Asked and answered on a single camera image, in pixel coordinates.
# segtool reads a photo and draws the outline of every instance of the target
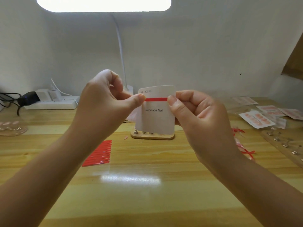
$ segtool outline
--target metal pin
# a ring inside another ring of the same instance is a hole
[[[270,132],[267,132],[267,134],[270,135],[270,136],[273,136],[275,130],[276,130],[276,128],[275,128],[275,127],[272,127],[272,128],[271,128],[271,131],[270,131]]]
[[[293,141],[293,139],[288,138],[287,141],[286,141],[286,143],[283,143],[282,146],[288,148],[289,147],[288,143],[291,142],[291,141]]]
[[[281,132],[277,133],[277,137],[274,138],[275,141],[280,141],[280,138],[279,138],[280,134],[281,134]]]

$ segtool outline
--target wooden desk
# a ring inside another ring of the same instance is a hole
[[[15,110],[0,112],[0,118],[16,117]],[[58,139],[74,113],[21,110],[29,129],[21,136],[0,137],[0,183]],[[256,151],[257,163],[303,191],[303,169],[239,116],[230,115],[230,120],[232,127],[245,130],[246,138],[237,137]],[[79,169],[41,226],[261,226],[198,162],[179,126],[172,141],[132,139],[131,126],[123,124],[108,138],[113,140],[110,164]],[[289,120],[288,126],[303,134],[301,122]]]

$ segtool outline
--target white wall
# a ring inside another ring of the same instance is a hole
[[[44,55],[41,64],[48,67],[40,72],[44,83],[51,75],[62,91],[80,94],[103,69],[122,74],[109,14],[42,11],[40,19],[36,5],[27,4],[26,9],[40,25],[45,21],[49,32],[39,37],[45,54],[53,49],[58,62],[58,71],[50,70],[53,65]],[[214,96],[270,96],[289,107],[302,104],[303,82],[280,73],[303,32],[303,0],[172,0],[165,12],[115,16],[128,85],[135,91],[174,84],[179,90],[197,89]]]
[[[0,91],[45,87],[57,70],[41,13],[36,0],[0,0]]]

